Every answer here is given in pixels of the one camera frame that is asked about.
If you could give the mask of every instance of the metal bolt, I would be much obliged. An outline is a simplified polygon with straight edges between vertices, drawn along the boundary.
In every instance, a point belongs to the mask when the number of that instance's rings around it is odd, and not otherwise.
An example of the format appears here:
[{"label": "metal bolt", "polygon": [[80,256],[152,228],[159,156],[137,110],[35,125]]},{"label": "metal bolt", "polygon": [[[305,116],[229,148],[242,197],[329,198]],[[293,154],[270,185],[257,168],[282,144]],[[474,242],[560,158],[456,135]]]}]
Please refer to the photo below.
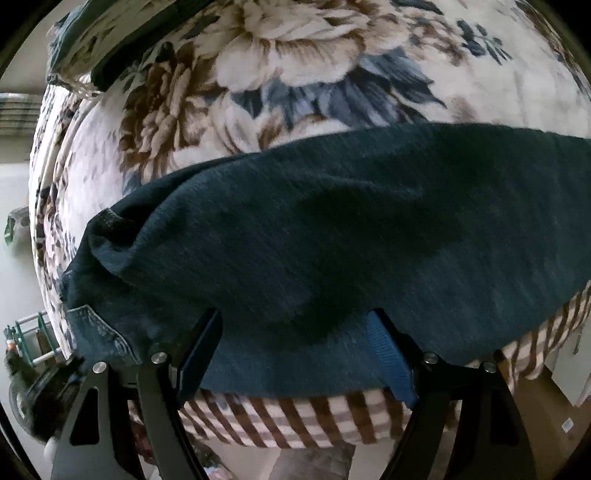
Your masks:
[{"label": "metal bolt", "polygon": [[164,352],[158,352],[152,355],[152,363],[159,365],[163,364],[166,360],[168,360],[168,355]]},{"label": "metal bolt", "polygon": [[436,353],[427,352],[423,355],[423,362],[429,365],[435,365],[439,361],[439,357]]},{"label": "metal bolt", "polygon": [[484,368],[485,372],[489,372],[490,374],[496,372],[496,365],[493,362],[483,362],[482,368]]},{"label": "metal bolt", "polygon": [[94,364],[94,366],[92,367],[92,371],[95,374],[101,374],[105,370],[107,370],[107,364],[104,362],[98,362],[98,363]]}]

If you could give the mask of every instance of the white label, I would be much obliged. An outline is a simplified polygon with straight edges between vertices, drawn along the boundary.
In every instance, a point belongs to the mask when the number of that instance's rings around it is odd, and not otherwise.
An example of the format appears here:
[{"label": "white label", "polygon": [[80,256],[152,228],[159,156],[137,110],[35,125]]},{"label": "white label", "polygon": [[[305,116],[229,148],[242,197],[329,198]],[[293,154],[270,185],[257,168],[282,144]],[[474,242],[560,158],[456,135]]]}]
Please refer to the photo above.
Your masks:
[{"label": "white label", "polygon": [[568,433],[571,428],[573,428],[574,422],[572,419],[566,419],[566,421],[562,424],[562,429],[565,433]]}]

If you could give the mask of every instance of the blanket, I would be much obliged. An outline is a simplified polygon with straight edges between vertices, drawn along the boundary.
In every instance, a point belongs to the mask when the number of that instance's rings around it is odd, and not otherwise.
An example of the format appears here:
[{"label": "blanket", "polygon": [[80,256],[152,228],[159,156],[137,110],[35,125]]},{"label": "blanket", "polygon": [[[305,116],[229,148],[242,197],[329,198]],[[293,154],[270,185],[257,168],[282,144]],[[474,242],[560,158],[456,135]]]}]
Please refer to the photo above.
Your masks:
[{"label": "blanket", "polygon": [[[70,333],[56,285],[87,222],[187,164],[425,120],[588,137],[589,84],[564,34],[514,0],[214,2],[101,98],[50,86],[30,209],[37,275],[62,348],[70,351]],[[540,373],[587,318],[588,299],[589,286],[505,345],[511,385]],[[396,437],[408,420],[381,389],[281,401],[203,391],[181,415],[199,437],[281,447],[370,443]]]}]

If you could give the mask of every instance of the brown and white striped fabric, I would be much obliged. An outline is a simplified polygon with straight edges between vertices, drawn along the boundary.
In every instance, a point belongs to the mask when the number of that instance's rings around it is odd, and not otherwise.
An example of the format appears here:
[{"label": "brown and white striped fabric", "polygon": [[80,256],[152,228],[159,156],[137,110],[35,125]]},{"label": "brown and white striped fabric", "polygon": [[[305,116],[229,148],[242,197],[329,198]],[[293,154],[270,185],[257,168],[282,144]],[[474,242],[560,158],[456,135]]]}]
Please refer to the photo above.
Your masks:
[{"label": "brown and white striped fabric", "polygon": [[[591,281],[539,329],[503,348],[508,384],[513,391],[520,376],[533,379],[547,355],[589,317]],[[475,360],[470,366],[478,366]],[[339,443],[375,443],[400,438],[411,412],[388,389],[338,397],[248,398],[201,390],[180,410],[187,433],[197,439],[279,448],[331,447]],[[450,406],[448,428],[455,425]]]}]

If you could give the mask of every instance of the dark cloth bundle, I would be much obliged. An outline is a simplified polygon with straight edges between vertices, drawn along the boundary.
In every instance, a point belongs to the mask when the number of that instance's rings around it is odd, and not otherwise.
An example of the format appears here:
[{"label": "dark cloth bundle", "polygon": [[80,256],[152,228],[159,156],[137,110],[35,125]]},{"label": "dark cloth bundle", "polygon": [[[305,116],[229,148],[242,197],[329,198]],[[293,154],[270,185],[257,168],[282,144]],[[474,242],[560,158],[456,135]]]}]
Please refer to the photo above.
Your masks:
[{"label": "dark cloth bundle", "polygon": [[537,328],[591,272],[589,140],[421,124],[185,168],[88,224],[63,277],[79,354],[141,362],[217,307],[203,388],[381,387],[365,316],[464,364]]}]

